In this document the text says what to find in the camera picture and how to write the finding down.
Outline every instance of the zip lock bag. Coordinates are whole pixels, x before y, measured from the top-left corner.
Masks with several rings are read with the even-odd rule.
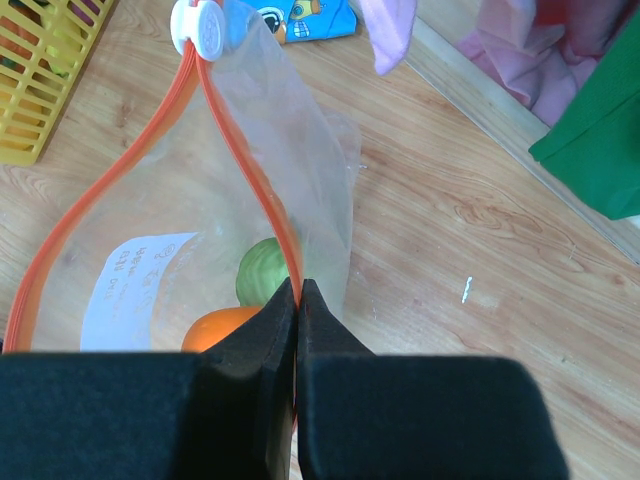
[[[201,351],[286,277],[341,317],[357,126],[321,110],[251,7],[181,0],[171,31],[167,96],[42,245],[5,351]]]

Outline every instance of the lavender cloth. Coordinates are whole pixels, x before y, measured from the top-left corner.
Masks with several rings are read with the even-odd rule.
[[[391,72],[406,56],[417,0],[358,0],[369,31],[378,75]]]

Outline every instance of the handwritten note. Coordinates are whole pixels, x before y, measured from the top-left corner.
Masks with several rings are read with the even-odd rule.
[[[80,349],[149,350],[160,280],[171,260],[195,235],[138,237],[114,250],[89,300]]]

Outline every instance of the clear plastic bag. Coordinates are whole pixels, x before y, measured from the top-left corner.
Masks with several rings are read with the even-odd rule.
[[[222,57],[187,46],[141,137],[43,245],[5,350],[179,350],[198,318],[239,304],[240,261],[269,237],[294,292],[313,278],[341,315],[357,127],[320,109],[260,15],[224,13]]]

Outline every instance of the green fruit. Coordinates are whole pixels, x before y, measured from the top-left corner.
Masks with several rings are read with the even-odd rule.
[[[240,262],[236,295],[243,307],[263,307],[289,276],[284,255],[275,238],[251,247]]]

